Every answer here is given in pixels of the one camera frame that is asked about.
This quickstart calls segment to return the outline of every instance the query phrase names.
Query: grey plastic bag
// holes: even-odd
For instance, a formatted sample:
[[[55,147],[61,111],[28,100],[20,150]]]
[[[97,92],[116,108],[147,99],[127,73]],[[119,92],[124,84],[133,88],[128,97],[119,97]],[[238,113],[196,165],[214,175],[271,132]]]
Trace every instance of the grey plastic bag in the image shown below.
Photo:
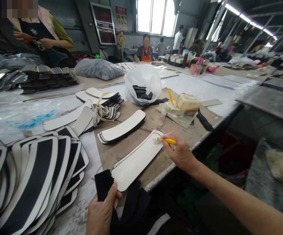
[[[83,59],[74,69],[76,75],[110,80],[124,74],[117,65],[103,59]]]

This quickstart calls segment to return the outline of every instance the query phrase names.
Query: person in white shirt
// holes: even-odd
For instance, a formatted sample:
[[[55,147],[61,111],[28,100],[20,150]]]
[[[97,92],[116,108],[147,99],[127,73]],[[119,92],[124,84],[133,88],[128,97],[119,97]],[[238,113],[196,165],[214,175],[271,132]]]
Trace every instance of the person in white shirt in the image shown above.
[[[166,48],[166,45],[163,43],[164,37],[160,38],[160,42],[155,46],[155,49],[158,49],[158,55],[161,56],[164,54],[164,50]]]
[[[178,49],[180,48],[181,41],[183,40],[182,32],[183,32],[184,25],[180,25],[178,28],[179,31],[174,36],[174,46],[173,46],[173,54],[176,54]]]

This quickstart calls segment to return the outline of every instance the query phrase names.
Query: poster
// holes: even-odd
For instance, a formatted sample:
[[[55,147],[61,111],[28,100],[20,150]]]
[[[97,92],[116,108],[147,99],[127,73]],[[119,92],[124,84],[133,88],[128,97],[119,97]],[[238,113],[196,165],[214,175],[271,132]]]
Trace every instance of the poster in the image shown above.
[[[126,8],[115,6],[115,12],[116,21],[118,23],[118,31],[128,31]]]

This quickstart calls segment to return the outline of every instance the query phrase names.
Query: pink container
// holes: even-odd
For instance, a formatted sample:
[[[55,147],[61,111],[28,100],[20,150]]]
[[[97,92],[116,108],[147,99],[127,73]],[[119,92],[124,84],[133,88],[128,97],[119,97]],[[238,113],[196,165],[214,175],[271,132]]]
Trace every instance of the pink container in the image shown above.
[[[207,66],[205,72],[209,72],[209,73],[214,73],[217,69],[219,68],[219,66],[217,67],[212,67],[212,66]]]

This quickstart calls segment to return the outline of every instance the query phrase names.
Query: human hand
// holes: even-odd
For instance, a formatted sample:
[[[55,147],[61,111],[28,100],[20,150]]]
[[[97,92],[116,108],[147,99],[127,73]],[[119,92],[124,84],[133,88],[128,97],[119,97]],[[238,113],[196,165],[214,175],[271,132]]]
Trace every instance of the human hand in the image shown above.
[[[39,42],[42,43],[42,45],[47,48],[47,49],[50,49],[53,47],[53,41],[52,39],[47,39],[47,38],[43,38],[43,39],[40,39]]]
[[[165,138],[176,141],[173,148],[164,140]],[[173,133],[164,134],[161,136],[161,142],[169,157],[177,165],[177,167],[186,173],[189,173],[189,171],[197,171],[199,169],[199,161],[194,157],[185,141],[177,135]]]
[[[14,31],[13,35],[17,38],[17,40],[23,42],[23,43],[28,43],[31,41],[30,35],[18,31]]]
[[[114,182],[104,201],[99,202],[96,194],[89,203],[86,235],[109,235],[112,211],[116,209],[119,199],[122,198],[117,187],[117,182]]]

